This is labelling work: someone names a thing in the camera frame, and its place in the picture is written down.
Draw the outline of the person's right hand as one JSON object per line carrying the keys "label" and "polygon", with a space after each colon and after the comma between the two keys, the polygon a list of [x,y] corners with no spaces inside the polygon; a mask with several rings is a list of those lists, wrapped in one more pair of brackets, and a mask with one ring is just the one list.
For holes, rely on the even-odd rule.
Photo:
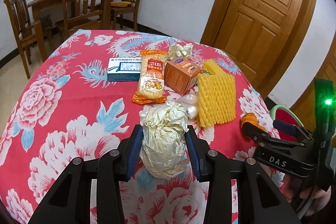
{"label": "person's right hand", "polygon": [[[284,190],[283,195],[286,200],[291,203],[294,198],[294,179],[286,174],[283,178]],[[330,186],[327,191],[315,186],[312,193],[311,188],[304,190],[300,193],[300,198],[303,200],[311,200],[310,206],[307,208],[304,216],[310,217],[315,213],[321,211],[330,201],[332,187]]]}

